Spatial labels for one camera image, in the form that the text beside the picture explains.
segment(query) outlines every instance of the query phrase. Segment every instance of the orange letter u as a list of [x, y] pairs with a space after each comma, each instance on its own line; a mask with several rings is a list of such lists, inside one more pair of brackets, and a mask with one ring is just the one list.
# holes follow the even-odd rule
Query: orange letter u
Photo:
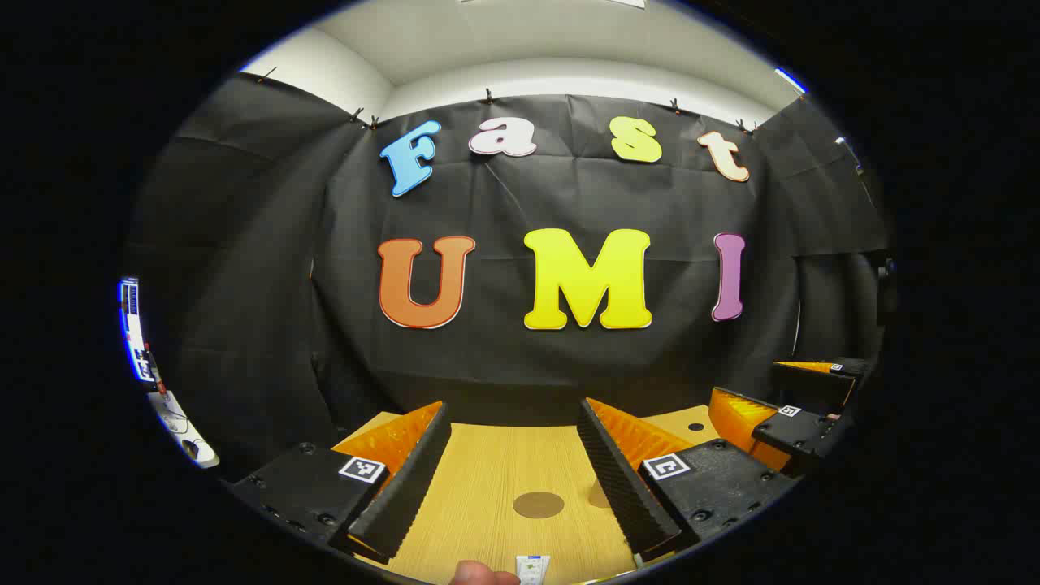
[[447, 325], [462, 307], [466, 278], [466, 255], [476, 248], [471, 237], [452, 235], [434, 243], [441, 255], [441, 289], [437, 300], [419, 305], [412, 300], [412, 259], [422, 252], [418, 239], [388, 239], [380, 245], [383, 274], [380, 307], [393, 323], [412, 329], [437, 329]]

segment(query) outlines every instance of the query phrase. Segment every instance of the white wall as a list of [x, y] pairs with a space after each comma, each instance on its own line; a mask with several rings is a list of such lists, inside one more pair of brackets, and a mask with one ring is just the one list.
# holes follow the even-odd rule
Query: white wall
[[[502, 61], [440, 73], [395, 87], [381, 119], [458, 102], [492, 97], [571, 94], [624, 98], [679, 107], [726, 122], [761, 124], [776, 109], [703, 79], [633, 63], [575, 58]], [[791, 100], [797, 97], [791, 94]]]
[[316, 28], [307, 28], [251, 61], [242, 71], [268, 76], [333, 103], [362, 119], [381, 116], [393, 84], [368, 61]]

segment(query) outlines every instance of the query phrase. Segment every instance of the white ceiling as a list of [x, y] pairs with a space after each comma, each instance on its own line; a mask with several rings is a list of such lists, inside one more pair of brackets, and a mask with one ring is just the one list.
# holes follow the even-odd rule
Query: white ceiling
[[582, 57], [711, 81], [777, 110], [797, 97], [775, 66], [679, 2], [363, 0], [316, 28], [400, 85], [463, 67]]

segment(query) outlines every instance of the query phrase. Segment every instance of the wooden table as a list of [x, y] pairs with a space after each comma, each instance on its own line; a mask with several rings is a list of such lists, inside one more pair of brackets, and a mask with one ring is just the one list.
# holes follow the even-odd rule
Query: wooden table
[[[380, 412], [344, 441], [396, 418]], [[707, 406], [644, 418], [694, 444], [718, 433]], [[691, 431], [693, 423], [704, 425]], [[634, 570], [614, 512], [590, 502], [599, 489], [576, 427], [491, 427], [451, 424], [451, 438], [419, 513], [389, 565], [360, 560], [434, 584], [447, 584], [460, 560], [516, 571], [517, 555], [549, 555], [545, 585], [572, 585]], [[513, 501], [548, 491], [564, 509], [528, 518]]]

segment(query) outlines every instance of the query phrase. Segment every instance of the brown circle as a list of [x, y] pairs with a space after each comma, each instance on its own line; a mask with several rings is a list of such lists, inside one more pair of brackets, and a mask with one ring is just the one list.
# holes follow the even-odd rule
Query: brown circle
[[606, 501], [606, 493], [603, 493], [603, 486], [599, 485], [599, 480], [592, 484], [589, 490], [589, 503], [597, 508], [609, 508], [610, 503]]
[[564, 500], [548, 491], [529, 491], [513, 501], [513, 509], [528, 518], [548, 518], [564, 509]]

